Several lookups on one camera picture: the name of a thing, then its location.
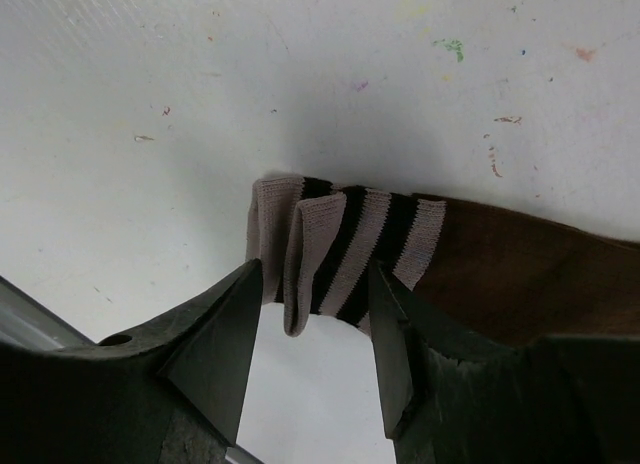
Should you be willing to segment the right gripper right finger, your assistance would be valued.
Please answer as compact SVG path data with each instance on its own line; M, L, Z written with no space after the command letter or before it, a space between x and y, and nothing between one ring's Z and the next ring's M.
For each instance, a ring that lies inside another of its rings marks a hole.
M368 270L384 432L400 463L635 463L639 342L496 343Z

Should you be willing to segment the brown striped sock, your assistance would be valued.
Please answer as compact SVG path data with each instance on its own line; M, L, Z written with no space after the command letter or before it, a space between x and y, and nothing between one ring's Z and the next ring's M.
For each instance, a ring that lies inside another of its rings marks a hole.
M496 341L635 335L639 246L524 213L299 175L252 187L248 259L298 336L313 315L370 329L368 266Z

